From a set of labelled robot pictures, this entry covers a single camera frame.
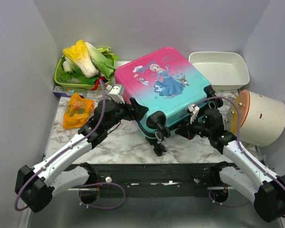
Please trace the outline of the pink and teal kids suitcase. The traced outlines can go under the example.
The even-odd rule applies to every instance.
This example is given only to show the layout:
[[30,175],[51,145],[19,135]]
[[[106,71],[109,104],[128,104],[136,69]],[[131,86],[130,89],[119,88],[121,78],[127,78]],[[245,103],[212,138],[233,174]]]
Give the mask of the pink and teal kids suitcase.
[[223,105],[222,99],[215,97],[211,82],[173,47],[122,65],[114,76],[116,83],[125,87],[123,98],[127,103],[133,97],[149,108],[137,124],[157,156],[167,151],[162,141],[174,135],[187,118],[189,104],[198,105],[199,119],[205,110]]

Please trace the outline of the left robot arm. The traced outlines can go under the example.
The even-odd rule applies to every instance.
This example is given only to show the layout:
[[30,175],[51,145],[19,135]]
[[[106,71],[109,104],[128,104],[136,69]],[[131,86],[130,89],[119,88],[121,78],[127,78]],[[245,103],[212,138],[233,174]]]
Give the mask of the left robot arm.
[[66,168],[99,145],[108,136],[108,130],[118,122],[140,121],[147,111],[148,108],[138,104],[134,98],[130,98],[129,104],[109,99],[100,101],[93,116],[65,146],[33,167],[24,165],[18,170],[15,210],[22,211],[18,207],[18,201],[22,200],[27,208],[39,212],[60,191],[80,185],[92,187],[96,176],[87,165],[80,165],[72,171],[66,171]]

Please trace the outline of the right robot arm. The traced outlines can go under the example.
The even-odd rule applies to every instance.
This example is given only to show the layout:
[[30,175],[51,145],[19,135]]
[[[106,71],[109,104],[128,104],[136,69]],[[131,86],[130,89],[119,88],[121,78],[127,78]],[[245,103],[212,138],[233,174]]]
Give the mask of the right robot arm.
[[188,139],[195,135],[208,138],[213,148],[235,164],[235,167],[225,162],[216,165],[209,174],[210,183],[233,187],[253,203],[259,217],[266,222],[285,218],[285,175],[270,170],[251,155],[233,133],[225,130],[219,110],[207,109],[202,121],[198,120],[196,105],[190,105],[186,111],[189,115],[176,134]]

